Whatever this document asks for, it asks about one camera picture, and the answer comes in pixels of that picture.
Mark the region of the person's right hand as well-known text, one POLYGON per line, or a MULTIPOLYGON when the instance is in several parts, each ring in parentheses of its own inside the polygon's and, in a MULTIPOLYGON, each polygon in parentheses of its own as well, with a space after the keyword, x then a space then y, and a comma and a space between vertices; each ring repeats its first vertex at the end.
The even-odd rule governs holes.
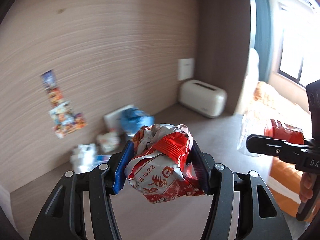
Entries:
POLYGON ((300 181, 299 198, 303 203, 306 203, 313 197, 312 178, 309 173, 304 172, 300 181))

